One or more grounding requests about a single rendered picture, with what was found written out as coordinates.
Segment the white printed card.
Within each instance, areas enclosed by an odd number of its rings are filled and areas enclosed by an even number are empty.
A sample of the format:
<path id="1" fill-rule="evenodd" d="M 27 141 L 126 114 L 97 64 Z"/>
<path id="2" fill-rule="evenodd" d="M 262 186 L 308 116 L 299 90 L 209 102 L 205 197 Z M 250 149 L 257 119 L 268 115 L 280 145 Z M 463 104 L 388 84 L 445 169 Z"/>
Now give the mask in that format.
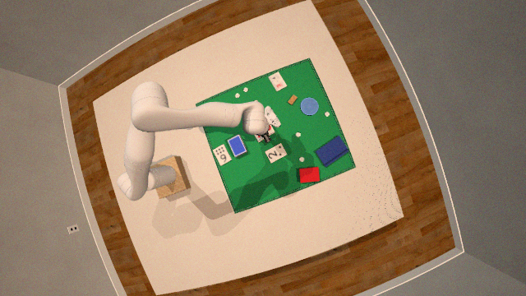
<path id="1" fill-rule="evenodd" d="M 276 89 L 276 91 L 282 90 L 284 87 L 286 87 L 286 83 L 282 76 L 279 74 L 279 72 L 276 72 L 275 74 L 268 76 L 270 79 L 272 85 Z"/>

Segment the blue flat disc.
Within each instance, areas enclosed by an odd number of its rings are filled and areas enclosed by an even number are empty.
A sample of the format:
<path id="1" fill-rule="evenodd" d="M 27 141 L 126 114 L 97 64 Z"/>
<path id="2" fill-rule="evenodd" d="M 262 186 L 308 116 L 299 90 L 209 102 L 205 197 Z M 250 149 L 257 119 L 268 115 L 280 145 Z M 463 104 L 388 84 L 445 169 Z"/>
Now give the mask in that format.
<path id="1" fill-rule="evenodd" d="M 313 115 L 317 112 L 319 106 L 315 99 L 313 98 L 305 98 L 301 104 L 300 108 L 302 112 L 306 115 Z"/>

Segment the red block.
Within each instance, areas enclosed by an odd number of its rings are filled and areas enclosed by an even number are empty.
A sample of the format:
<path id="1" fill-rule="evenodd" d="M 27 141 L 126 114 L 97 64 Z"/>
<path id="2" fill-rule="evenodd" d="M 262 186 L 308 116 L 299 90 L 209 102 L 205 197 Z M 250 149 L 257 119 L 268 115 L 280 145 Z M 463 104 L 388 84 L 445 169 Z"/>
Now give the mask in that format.
<path id="1" fill-rule="evenodd" d="M 320 181 L 319 167 L 299 169 L 300 183 Z"/>

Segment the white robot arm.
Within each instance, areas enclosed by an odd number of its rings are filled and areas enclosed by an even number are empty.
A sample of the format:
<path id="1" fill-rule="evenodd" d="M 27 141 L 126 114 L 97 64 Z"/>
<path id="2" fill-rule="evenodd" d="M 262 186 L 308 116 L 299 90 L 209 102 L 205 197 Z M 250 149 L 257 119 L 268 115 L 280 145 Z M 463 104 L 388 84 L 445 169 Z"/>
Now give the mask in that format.
<path id="1" fill-rule="evenodd" d="M 146 191 L 175 181 L 173 167 L 150 168 L 155 152 L 155 132 L 191 127 L 236 127 L 241 118 L 243 131 L 249 135 L 263 135 L 269 125 L 281 125 L 272 108 L 264 108 L 257 101 L 209 102 L 193 109 L 171 109 L 160 84 L 153 81 L 140 84 L 131 96 L 131 122 L 124 150 L 126 172 L 119 176 L 117 185 L 128 199 L 137 201 Z"/>

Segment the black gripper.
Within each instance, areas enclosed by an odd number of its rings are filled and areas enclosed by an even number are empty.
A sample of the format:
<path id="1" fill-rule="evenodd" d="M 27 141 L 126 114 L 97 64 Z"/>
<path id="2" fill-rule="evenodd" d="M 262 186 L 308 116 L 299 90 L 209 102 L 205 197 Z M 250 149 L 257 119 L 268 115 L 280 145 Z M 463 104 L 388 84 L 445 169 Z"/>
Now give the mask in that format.
<path id="1" fill-rule="evenodd" d="M 269 129 L 268 129 L 268 131 L 269 131 Z M 269 142 L 269 141 L 271 141 L 271 138 L 270 138 L 270 136 L 269 136 L 268 131 L 267 131 L 265 134 L 263 134 L 263 135 L 257 135 L 257 136 L 264 137 L 266 143 Z"/>

